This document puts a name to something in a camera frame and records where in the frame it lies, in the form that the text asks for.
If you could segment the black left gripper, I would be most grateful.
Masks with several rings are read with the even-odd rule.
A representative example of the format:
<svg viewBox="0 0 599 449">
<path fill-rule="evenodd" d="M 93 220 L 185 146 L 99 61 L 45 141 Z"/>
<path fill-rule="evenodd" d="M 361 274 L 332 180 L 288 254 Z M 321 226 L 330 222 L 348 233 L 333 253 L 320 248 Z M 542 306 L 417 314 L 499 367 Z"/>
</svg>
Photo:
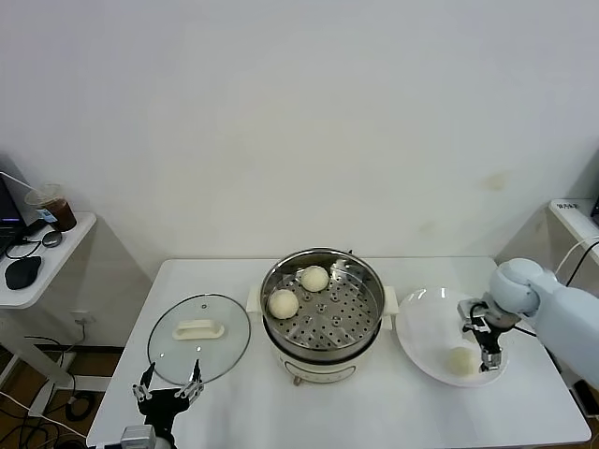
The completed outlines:
<svg viewBox="0 0 599 449">
<path fill-rule="evenodd" d="M 190 404 L 204 390 L 200 362 L 195 361 L 189 382 L 180 388 L 150 391 L 155 363 L 152 362 L 141 375 L 139 383 L 133 384 L 133 395 L 138 402 L 144 424 L 151 425 L 156 434 L 170 434 L 175 417 L 187 411 Z"/>
</svg>

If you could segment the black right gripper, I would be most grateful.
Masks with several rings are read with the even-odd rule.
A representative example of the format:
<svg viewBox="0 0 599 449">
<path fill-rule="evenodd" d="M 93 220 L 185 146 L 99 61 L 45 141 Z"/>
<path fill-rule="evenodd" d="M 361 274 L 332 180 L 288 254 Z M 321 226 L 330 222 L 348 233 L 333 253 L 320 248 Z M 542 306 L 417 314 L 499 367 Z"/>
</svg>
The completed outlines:
<svg viewBox="0 0 599 449">
<path fill-rule="evenodd" d="M 483 373 L 503 369 L 504 351 L 499 344 L 499 337 L 502 331 L 495 326 L 491 326 L 488 329 L 475 327 L 473 333 L 477 343 L 481 347 L 479 371 Z"/>
</svg>

